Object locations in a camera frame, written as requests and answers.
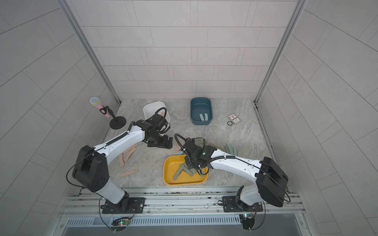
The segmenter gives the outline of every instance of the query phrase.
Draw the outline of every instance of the yellow tray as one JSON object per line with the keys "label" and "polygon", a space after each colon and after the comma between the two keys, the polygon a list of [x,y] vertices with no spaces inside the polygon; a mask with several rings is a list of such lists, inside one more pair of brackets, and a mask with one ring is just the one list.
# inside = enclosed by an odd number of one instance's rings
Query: yellow tray
{"label": "yellow tray", "polygon": [[185,162],[186,155],[170,156],[164,162],[163,180],[166,185],[190,185],[190,184],[202,184],[208,179],[208,175],[201,177],[198,173],[190,177],[185,171],[182,171],[176,180],[173,180],[173,176],[178,170],[180,164]]}

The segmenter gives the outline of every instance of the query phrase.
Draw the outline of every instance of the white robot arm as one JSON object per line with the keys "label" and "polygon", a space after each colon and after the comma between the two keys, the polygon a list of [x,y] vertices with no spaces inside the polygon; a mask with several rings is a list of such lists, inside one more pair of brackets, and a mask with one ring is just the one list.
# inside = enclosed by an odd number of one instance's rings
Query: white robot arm
{"label": "white robot arm", "polygon": [[[93,148],[85,146],[79,152],[72,176],[90,191],[108,199],[119,213],[128,209],[129,195],[109,179],[107,165],[124,150],[140,141],[148,142],[149,147],[172,148],[173,138],[168,138],[160,132],[163,124],[166,125],[165,118],[158,114],[154,116],[148,120],[132,122],[127,131],[110,141]],[[185,144],[182,145],[178,137],[182,138]],[[201,148],[195,145],[193,139],[185,139],[179,134],[175,134],[175,139],[187,155],[185,160],[189,169],[195,168],[200,171],[209,167],[226,170],[253,183],[240,188],[236,197],[239,209],[247,209],[262,200],[278,207],[283,205],[283,189],[286,188],[288,179],[272,159],[265,157],[263,161],[251,160],[208,145]]]}

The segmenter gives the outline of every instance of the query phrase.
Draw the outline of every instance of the metal vent grille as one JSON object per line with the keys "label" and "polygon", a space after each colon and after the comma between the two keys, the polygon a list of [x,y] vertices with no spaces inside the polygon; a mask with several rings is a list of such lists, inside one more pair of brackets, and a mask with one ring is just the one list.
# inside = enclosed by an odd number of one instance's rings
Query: metal vent grille
{"label": "metal vent grille", "polygon": [[[102,217],[109,224],[120,216]],[[240,225],[239,215],[135,216],[130,226]],[[100,217],[70,217],[66,227],[105,227]]]}

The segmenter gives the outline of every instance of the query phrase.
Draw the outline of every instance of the white plastic bin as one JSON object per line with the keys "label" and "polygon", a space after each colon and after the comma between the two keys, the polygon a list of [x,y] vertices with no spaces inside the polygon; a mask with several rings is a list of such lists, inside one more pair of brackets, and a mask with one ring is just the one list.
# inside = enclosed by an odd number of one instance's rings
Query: white plastic bin
{"label": "white plastic bin", "polygon": [[[159,110],[162,107],[166,108],[164,102],[160,102],[160,101],[159,102],[153,102],[153,103],[147,104],[146,106],[143,107],[144,119],[147,120],[148,118],[150,118],[151,116],[153,116],[157,110]],[[161,110],[161,111],[159,111],[158,114],[161,115],[161,116],[163,116],[162,115],[163,112],[164,112],[164,110]],[[168,122],[170,122],[170,117],[169,117],[169,114],[168,114],[168,110],[167,110],[166,120]]]}

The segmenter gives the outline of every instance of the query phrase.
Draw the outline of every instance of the gray marble surface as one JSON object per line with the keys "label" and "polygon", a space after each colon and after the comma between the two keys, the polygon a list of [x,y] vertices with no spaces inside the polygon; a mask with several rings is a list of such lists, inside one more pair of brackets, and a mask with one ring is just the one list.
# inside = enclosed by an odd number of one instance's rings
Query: gray marble surface
{"label": "gray marble surface", "polygon": [[[238,149],[238,156],[248,159],[262,160],[270,157],[268,147],[257,121],[253,104],[249,99],[211,99],[213,119],[209,125],[193,125],[190,119],[190,99],[127,99],[117,111],[124,116],[127,124],[119,130],[109,130],[105,140],[110,140],[127,130],[131,121],[144,119],[143,107],[155,101],[165,103],[170,115],[171,129],[166,133],[173,137],[175,133],[183,137],[203,137],[206,143],[219,147],[226,142]],[[228,126],[228,116],[235,113],[242,122]],[[137,150],[131,155],[125,166],[120,167],[118,158],[109,164],[109,174],[113,182],[120,187],[165,187],[163,181],[163,164],[169,156],[177,155],[178,147],[175,139],[172,149],[148,148],[139,142]],[[119,174],[138,169],[136,174],[120,177]],[[236,174],[223,170],[210,170],[208,179],[200,186],[241,186],[251,182]]]}

